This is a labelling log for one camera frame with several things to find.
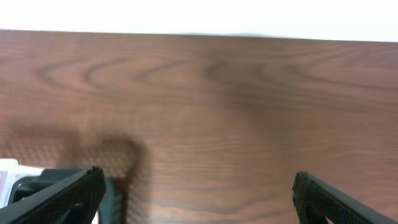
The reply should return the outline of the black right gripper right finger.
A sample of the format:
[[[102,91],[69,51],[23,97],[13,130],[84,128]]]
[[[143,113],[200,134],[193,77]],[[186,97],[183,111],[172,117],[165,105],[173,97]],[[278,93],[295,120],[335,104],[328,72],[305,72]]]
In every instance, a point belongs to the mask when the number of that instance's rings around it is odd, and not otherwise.
[[[308,172],[296,173],[292,190],[300,224],[397,224]]]

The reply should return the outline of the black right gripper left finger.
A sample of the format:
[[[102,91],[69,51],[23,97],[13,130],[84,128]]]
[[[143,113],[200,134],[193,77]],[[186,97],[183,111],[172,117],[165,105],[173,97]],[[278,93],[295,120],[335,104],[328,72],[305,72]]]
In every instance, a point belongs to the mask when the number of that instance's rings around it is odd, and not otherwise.
[[[106,192],[103,169],[81,170],[1,209],[1,223],[92,223]]]

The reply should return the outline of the black plastic basket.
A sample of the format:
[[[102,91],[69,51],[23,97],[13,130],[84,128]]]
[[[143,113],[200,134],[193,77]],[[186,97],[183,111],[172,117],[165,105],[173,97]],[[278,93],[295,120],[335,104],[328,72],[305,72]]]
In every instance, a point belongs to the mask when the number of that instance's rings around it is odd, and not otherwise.
[[[45,169],[39,176],[23,177],[16,181],[11,190],[8,205],[26,198],[60,180],[76,174],[81,169]],[[111,180],[105,178],[106,192],[92,221],[98,223],[123,222],[123,194],[115,191]]]

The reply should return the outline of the clear plastic basket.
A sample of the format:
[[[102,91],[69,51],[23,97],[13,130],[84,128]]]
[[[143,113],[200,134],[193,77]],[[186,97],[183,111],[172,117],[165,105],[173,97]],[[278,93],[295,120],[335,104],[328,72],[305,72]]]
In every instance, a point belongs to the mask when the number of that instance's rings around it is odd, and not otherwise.
[[[23,177],[39,176],[44,168],[19,165],[16,159],[1,159],[1,208],[6,207],[13,184]]]

